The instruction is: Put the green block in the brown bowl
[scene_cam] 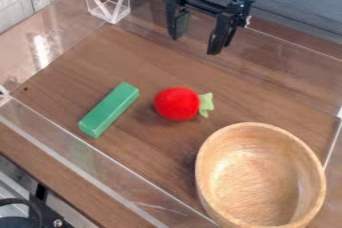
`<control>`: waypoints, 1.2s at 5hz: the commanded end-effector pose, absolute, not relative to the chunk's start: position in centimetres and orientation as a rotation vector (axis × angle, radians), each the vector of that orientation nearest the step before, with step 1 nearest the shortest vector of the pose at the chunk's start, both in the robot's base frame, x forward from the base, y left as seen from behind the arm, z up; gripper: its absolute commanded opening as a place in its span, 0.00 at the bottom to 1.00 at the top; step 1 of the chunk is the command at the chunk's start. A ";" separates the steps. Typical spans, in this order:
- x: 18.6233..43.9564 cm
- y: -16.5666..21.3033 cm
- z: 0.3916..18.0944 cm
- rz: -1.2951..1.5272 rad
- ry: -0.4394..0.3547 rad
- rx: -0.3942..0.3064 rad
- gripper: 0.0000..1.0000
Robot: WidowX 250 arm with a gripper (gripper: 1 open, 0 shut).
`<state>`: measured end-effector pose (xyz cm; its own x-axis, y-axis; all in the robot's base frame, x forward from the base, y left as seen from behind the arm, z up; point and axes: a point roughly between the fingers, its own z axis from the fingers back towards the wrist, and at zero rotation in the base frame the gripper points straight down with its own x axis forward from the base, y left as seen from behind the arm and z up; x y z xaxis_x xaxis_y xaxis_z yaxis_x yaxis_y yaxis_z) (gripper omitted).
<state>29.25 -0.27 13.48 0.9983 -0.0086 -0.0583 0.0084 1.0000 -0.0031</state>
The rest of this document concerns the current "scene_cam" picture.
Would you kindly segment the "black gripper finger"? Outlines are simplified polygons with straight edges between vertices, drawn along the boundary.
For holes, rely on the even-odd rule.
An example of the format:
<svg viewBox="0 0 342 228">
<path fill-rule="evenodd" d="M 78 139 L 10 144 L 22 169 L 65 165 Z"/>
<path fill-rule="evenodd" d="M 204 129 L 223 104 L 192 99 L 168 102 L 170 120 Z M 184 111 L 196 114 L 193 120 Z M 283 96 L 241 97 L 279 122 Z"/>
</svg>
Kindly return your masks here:
<svg viewBox="0 0 342 228">
<path fill-rule="evenodd" d="M 188 31 L 189 11 L 184 0 L 164 0 L 166 30 L 170 38 L 177 40 Z"/>
<path fill-rule="evenodd" d="M 206 54 L 217 55 L 231 43 L 236 32 L 236 17 L 229 13 L 219 13 L 214 28 L 209 34 Z"/>
</svg>

